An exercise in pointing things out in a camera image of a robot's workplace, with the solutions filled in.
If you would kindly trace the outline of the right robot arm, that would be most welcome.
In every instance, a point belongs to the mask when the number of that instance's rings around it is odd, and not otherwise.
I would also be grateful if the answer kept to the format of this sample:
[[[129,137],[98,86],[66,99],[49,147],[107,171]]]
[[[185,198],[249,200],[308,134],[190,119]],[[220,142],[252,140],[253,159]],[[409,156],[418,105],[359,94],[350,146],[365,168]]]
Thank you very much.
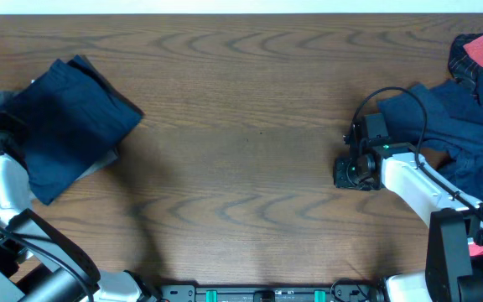
[[[445,180],[408,143],[355,149],[333,167],[336,187],[387,189],[428,227],[424,271],[387,277],[373,301],[483,301],[483,202]]]

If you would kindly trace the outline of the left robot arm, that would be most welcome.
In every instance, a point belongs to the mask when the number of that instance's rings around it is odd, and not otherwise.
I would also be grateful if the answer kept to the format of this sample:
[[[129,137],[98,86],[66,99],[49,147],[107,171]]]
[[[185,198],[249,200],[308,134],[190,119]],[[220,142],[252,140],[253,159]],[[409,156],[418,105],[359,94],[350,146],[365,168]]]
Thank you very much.
[[[37,215],[29,174],[12,139],[0,135],[0,301],[159,301],[135,273],[101,271]]]

